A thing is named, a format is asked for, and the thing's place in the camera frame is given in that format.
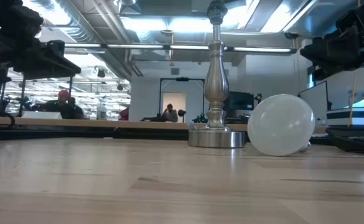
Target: person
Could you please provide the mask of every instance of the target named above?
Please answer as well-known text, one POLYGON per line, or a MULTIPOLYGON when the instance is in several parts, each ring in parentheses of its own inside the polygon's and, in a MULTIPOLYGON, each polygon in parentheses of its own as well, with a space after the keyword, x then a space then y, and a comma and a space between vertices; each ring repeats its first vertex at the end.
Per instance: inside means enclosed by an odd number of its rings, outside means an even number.
POLYGON ((42 111, 47 112, 60 112, 63 119, 68 118, 68 112, 70 111, 70 105, 67 100, 70 99, 70 94, 67 90, 61 90, 57 95, 57 100, 50 100, 41 106, 42 111))
POLYGON ((176 110, 174 110, 174 106, 172 104, 168 104, 167 108, 162 114, 163 118, 167 118, 169 121, 176 123, 178 121, 178 116, 176 110))
POLYGON ((75 104, 75 98, 71 97, 68 101, 68 104, 70 105, 70 110, 68 111, 67 118, 68 119, 83 119, 83 110, 79 106, 75 104))

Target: doorway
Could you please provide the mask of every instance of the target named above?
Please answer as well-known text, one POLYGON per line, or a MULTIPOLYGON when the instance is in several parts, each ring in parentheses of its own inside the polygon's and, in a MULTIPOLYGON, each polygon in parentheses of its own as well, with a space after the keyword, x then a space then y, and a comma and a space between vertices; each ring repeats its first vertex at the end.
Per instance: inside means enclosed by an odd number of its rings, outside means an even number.
MULTIPOLYGON (((162 112, 167 108, 168 104, 174 106, 174 110, 186 111, 186 93, 163 93, 162 94, 162 112)), ((183 123, 183 118, 178 119, 178 123, 183 123)))

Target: silver candlestick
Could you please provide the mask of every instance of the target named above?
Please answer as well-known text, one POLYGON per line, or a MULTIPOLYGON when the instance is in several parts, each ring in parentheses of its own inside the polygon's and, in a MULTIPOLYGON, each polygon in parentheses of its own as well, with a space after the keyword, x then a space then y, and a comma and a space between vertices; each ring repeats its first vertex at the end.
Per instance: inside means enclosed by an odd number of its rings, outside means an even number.
POLYGON ((229 96, 229 82, 222 61, 225 44, 220 40, 220 25, 226 13, 227 8, 221 1, 213 1, 208 7, 208 18, 213 25, 213 40, 209 45, 211 64, 204 88, 210 109, 207 125, 189 131, 190 146, 236 148, 244 147, 246 143, 244 133, 234 132, 225 124, 223 102, 229 96))

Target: red hat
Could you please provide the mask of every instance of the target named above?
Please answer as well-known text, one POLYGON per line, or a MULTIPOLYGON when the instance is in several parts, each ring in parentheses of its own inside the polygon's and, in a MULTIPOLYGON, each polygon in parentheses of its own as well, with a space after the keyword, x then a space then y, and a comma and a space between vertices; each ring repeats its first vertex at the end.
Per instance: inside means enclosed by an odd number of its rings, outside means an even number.
POLYGON ((68 93, 67 90, 60 90, 60 92, 58 93, 58 96, 69 98, 70 94, 68 93))

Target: white globe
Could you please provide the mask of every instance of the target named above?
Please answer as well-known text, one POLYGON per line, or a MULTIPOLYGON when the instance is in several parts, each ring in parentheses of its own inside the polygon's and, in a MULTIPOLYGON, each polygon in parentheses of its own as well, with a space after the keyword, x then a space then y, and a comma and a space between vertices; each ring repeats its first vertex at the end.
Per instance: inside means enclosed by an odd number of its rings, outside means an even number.
POLYGON ((302 99, 281 94, 262 101, 248 121, 248 136, 257 150, 286 156, 307 146, 315 128, 312 108, 302 99))

